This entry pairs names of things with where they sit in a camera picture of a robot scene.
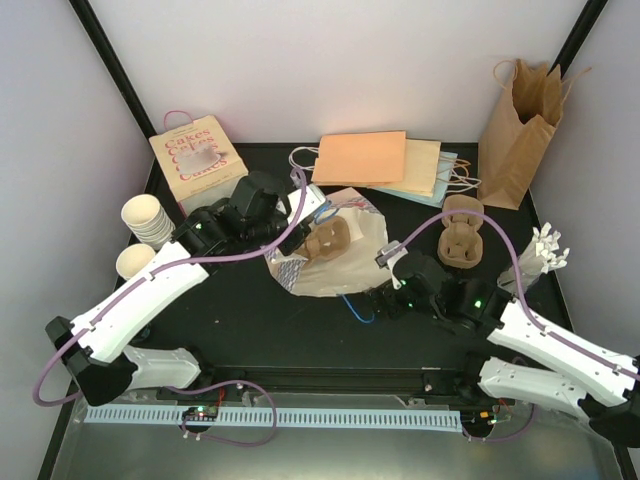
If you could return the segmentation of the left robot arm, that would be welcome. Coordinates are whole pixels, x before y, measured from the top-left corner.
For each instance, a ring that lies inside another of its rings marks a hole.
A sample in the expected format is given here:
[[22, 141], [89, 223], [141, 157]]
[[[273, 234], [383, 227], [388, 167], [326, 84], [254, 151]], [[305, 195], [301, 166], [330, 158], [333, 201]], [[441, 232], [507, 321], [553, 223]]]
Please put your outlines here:
[[130, 390], [183, 390], [193, 399], [214, 388], [213, 372], [185, 347], [141, 349], [134, 337], [173, 301], [209, 278], [223, 263], [293, 253], [310, 232], [326, 196], [291, 173], [297, 188], [251, 172], [228, 198], [196, 208], [149, 264], [93, 309], [72, 320], [56, 317], [46, 333], [56, 348], [49, 367], [62, 363], [91, 406], [108, 404]]

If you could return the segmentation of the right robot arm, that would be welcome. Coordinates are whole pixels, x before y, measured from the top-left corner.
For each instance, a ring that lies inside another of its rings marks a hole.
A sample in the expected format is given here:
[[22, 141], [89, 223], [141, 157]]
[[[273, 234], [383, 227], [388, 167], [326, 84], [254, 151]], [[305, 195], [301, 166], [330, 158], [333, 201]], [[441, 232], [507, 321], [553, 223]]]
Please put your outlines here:
[[450, 334], [483, 339], [533, 361], [469, 354], [457, 396], [507, 398], [568, 414], [612, 443], [639, 445], [639, 360], [600, 347], [480, 279], [456, 279], [438, 262], [393, 242], [376, 264], [389, 272], [370, 296], [377, 314], [415, 312]]

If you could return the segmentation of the grey pulp cup carrier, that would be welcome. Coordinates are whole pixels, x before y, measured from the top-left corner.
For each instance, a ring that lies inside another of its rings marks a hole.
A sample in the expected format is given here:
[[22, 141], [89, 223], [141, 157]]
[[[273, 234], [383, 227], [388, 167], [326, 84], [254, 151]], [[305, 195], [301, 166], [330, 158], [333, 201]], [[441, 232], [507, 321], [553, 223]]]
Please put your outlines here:
[[333, 217], [310, 233], [300, 254], [309, 261], [330, 261], [343, 255], [350, 244], [348, 223], [341, 217]]

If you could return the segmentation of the blue checkered paper bag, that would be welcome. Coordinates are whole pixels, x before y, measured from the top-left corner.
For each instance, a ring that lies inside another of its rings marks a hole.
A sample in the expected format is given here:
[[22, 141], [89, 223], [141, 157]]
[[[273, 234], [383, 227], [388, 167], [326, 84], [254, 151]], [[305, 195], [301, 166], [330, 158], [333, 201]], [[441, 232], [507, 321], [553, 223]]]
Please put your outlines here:
[[310, 233], [297, 250], [266, 255], [271, 276], [294, 296], [346, 299], [391, 279], [376, 263], [388, 244], [384, 215], [351, 187], [329, 194], [328, 201], [311, 217]]

